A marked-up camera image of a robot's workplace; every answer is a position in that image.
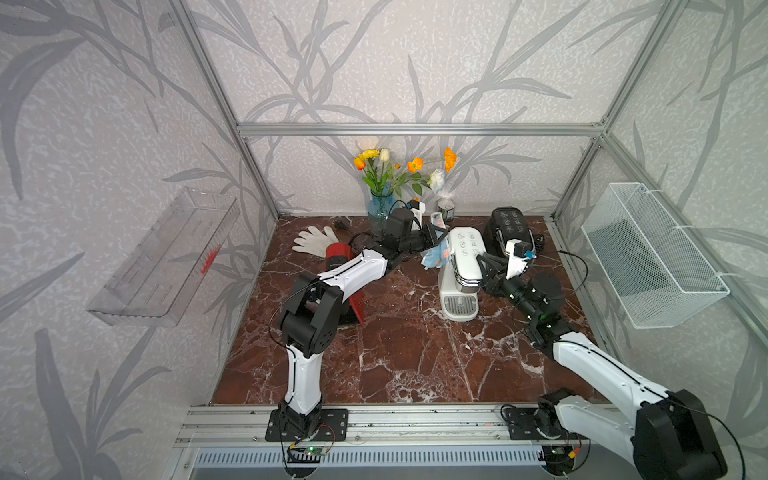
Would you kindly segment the colourful striped cloth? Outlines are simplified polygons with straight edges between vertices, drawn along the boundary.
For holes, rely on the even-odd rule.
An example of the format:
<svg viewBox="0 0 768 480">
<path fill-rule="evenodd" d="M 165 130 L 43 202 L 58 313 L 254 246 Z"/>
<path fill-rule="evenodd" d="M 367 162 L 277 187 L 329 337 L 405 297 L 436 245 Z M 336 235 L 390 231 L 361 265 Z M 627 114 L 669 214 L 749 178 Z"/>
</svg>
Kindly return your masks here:
<svg viewBox="0 0 768 480">
<path fill-rule="evenodd" d="M 435 212 L 430 215 L 430 223 L 433 226 L 445 228 L 446 224 L 443 215 Z M 421 265 L 425 269 L 440 269 L 445 266 L 450 257 L 448 242 L 443 239 L 437 246 L 427 249 L 421 253 Z"/>
</svg>

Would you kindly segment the red coffee machine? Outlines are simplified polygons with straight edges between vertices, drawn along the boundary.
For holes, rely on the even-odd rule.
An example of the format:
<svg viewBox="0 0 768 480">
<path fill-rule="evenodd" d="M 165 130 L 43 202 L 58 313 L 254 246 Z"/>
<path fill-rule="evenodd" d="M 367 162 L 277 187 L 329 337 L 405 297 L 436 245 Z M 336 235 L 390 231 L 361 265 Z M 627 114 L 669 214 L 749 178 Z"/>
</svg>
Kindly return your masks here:
<svg viewBox="0 0 768 480">
<path fill-rule="evenodd" d="M 340 314 L 340 325 L 363 324 L 364 315 L 364 294 L 356 290 L 350 294 L 348 289 L 351 282 L 348 279 L 349 273 L 353 268 L 362 262 L 360 255 L 355 254 L 352 247 L 347 243 L 336 242 L 326 248 L 325 267 L 326 271 L 322 274 L 324 279 L 331 279 L 337 282 L 337 286 L 345 293 L 346 298 L 342 304 Z"/>
</svg>

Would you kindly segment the white coffee machine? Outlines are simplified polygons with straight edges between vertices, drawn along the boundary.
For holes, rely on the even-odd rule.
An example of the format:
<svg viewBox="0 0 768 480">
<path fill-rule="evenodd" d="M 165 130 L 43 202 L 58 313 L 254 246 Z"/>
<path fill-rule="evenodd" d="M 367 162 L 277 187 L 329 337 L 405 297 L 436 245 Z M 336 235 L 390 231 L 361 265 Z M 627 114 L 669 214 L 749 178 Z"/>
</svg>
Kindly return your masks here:
<svg viewBox="0 0 768 480">
<path fill-rule="evenodd" d="M 439 273 L 441 310 L 454 322 L 473 320 L 479 312 L 478 292 L 483 276 L 477 256 L 486 252 L 482 235 L 473 227 L 456 227 L 448 234 L 449 260 Z"/>
</svg>

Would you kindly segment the black coffee machine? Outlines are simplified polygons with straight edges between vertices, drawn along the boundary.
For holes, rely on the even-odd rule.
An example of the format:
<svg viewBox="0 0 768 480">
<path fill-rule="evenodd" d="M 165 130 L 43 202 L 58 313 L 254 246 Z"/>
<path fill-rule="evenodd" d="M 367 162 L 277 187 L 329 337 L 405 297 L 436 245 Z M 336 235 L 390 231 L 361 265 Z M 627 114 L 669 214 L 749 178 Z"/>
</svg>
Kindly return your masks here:
<svg viewBox="0 0 768 480">
<path fill-rule="evenodd" d="M 534 236 L 525 216 L 515 207 L 497 207 L 491 212 L 483 240 L 486 251 L 498 257 L 509 256 L 506 245 L 510 240 L 517 240 L 513 246 L 515 256 L 524 258 L 528 252 L 536 252 Z"/>
</svg>

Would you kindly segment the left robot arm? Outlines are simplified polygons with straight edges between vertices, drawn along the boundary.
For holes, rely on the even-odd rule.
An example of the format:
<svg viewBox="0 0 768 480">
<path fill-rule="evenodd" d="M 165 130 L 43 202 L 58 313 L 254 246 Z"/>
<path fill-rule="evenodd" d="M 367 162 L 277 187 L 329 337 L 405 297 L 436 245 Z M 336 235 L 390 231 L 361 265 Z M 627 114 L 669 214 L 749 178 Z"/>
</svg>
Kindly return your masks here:
<svg viewBox="0 0 768 480">
<path fill-rule="evenodd" d="M 298 277 L 279 321 L 288 383 L 278 412 L 289 426 L 306 436 L 320 423 L 322 358 L 351 307 L 350 299 L 394 271 L 404 257 L 437 247 L 447 237 L 447 228 L 419 222 L 409 207 L 396 208 L 371 246 L 326 272 Z"/>
</svg>

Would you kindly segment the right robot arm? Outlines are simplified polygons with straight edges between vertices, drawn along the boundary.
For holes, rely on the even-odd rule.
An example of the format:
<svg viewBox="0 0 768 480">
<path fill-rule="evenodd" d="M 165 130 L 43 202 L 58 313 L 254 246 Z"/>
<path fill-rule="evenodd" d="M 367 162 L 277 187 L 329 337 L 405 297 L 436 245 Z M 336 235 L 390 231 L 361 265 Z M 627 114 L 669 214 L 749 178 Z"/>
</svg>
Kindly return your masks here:
<svg viewBox="0 0 768 480">
<path fill-rule="evenodd" d="M 531 345 L 569 369 L 610 401 L 593 404 L 561 388 L 541 396 L 533 416 L 548 439 L 578 434 L 632 464 L 644 479 L 721 479 L 728 465 L 713 429 L 716 416 L 688 390 L 652 382 L 601 350 L 561 316 L 559 280 L 547 274 L 523 282 L 507 272 L 507 261 L 487 253 L 475 257 L 480 284 L 506 298 L 527 319 Z"/>
</svg>

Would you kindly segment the small green can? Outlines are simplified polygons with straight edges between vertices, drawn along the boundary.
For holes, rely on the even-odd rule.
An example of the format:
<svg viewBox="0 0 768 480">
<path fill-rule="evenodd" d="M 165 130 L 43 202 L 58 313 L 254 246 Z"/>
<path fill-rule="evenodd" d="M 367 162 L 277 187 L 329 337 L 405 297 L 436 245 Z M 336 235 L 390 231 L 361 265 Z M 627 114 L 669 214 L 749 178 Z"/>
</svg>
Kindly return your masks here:
<svg viewBox="0 0 768 480">
<path fill-rule="evenodd" d="M 437 201 L 437 208 L 446 224 L 450 224 L 455 219 L 455 203 L 451 198 L 440 198 Z"/>
</svg>

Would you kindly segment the blue glass vase with flowers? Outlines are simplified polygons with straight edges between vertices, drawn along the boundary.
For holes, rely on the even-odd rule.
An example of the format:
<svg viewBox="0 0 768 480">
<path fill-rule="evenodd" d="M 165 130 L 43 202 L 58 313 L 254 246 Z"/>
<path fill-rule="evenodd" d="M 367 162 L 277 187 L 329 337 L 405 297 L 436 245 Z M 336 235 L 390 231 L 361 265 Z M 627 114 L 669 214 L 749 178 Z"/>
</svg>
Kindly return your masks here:
<svg viewBox="0 0 768 480">
<path fill-rule="evenodd" d="M 367 215 L 372 233 L 384 232 L 397 200 L 408 203 L 405 190 L 415 193 L 416 200 L 420 199 L 425 189 L 439 193 L 457 163 L 458 155 L 451 148 L 444 150 L 442 165 L 434 167 L 430 173 L 426 173 L 426 162 L 421 157 L 400 164 L 391 159 L 390 150 L 386 148 L 369 149 L 358 154 L 353 166 L 362 174 L 362 180 L 371 193 Z"/>
</svg>

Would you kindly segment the white work glove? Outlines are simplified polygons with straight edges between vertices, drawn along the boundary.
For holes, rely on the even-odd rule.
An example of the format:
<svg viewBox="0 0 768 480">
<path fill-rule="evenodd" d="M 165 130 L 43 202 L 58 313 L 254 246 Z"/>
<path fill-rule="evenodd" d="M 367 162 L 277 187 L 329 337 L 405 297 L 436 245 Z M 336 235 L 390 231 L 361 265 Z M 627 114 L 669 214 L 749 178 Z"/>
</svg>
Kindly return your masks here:
<svg viewBox="0 0 768 480">
<path fill-rule="evenodd" d="M 325 226 L 320 230 L 315 226 L 310 226 L 307 230 L 298 233 L 292 249 L 299 253 L 324 258 L 328 247 L 338 242 L 339 239 L 331 227 Z"/>
</svg>

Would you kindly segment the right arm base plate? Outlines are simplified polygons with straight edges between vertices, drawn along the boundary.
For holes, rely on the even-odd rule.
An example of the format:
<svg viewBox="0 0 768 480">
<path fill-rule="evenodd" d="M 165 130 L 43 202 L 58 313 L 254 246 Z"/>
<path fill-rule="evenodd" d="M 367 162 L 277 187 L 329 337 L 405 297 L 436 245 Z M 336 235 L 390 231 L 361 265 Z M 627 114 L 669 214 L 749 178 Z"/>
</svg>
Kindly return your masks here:
<svg viewBox="0 0 768 480">
<path fill-rule="evenodd" d="M 501 406 L 500 415 L 511 440 L 533 441 L 540 438 L 533 413 L 534 409 L 531 408 L 520 408 L 511 404 Z"/>
</svg>

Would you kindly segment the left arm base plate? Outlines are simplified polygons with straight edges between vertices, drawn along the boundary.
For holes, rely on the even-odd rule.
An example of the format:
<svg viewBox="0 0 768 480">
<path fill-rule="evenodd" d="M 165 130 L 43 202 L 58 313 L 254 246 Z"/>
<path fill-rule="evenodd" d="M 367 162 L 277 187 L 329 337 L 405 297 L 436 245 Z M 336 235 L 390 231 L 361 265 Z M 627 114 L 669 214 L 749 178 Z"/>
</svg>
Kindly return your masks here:
<svg viewBox="0 0 768 480">
<path fill-rule="evenodd" d="M 290 408 L 275 409 L 267 424 L 267 442 L 300 442 L 306 440 L 344 441 L 349 425 L 348 409 L 322 408 L 307 415 Z"/>
</svg>

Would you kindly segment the clear plastic wall shelf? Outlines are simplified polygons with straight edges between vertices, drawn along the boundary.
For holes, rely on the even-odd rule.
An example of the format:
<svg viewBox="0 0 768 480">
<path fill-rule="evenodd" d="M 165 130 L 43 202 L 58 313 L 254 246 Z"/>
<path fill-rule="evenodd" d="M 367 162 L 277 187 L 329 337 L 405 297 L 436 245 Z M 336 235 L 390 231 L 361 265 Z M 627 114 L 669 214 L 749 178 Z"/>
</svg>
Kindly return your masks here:
<svg viewBox="0 0 768 480">
<path fill-rule="evenodd" d="M 111 326 L 178 325 L 240 213 L 234 195 L 183 188 L 87 312 Z"/>
</svg>

